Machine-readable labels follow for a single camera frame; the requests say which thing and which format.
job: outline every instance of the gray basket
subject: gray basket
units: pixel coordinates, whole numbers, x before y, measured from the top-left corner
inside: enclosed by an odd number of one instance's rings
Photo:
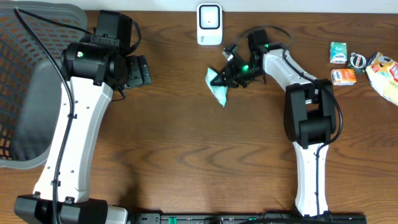
[[[70,4],[0,2],[0,167],[30,169],[43,164],[49,154],[61,82],[43,50],[15,17],[15,6],[83,29],[87,16]],[[21,16],[58,60],[70,42],[84,36],[77,30]]]

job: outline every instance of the teal box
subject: teal box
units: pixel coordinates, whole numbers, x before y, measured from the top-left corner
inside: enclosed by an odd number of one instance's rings
[[[330,63],[347,62],[347,44],[332,42],[330,43]]]

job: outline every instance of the wooden table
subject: wooden table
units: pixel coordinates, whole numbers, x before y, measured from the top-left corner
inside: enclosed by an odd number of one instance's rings
[[[141,28],[152,85],[111,103],[98,135],[92,198],[164,213],[259,213],[290,210],[297,191],[293,145],[283,127],[284,92],[272,78],[231,89],[222,108],[205,83],[207,67],[226,60],[221,46],[199,46],[194,12],[125,12]],[[89,26],[98,12],[87,12]],[[258,24],[295,37],[291,54],[306,71],[330,78],[330,41],[367,57],[398,60],[398,16],[377,14],[224,13],[224,41]],[[271,39],[285,40],[271,32]],[[245,43],[241,54],[247,57]],[[363,212],[369,223],[398,222],[398,106],[366,76],[335,87],[344,130],[327,156],[332,212]],[[31,194],[42,167],[0,169],[0,223],[17,223],[14,202]]]

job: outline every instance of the small orange package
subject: small orange package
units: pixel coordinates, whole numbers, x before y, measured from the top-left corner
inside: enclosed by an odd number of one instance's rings
[[[334,85],[354,85],[356,83],[353,69],[333,69],[330,74]]]

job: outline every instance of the green light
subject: green light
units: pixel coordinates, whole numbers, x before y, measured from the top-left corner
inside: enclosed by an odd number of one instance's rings
[[[242,70],[243,70],[244,72],[247,72],[247,71],[249,70],[249,65],[245,65],[245,66],[242,68]]]

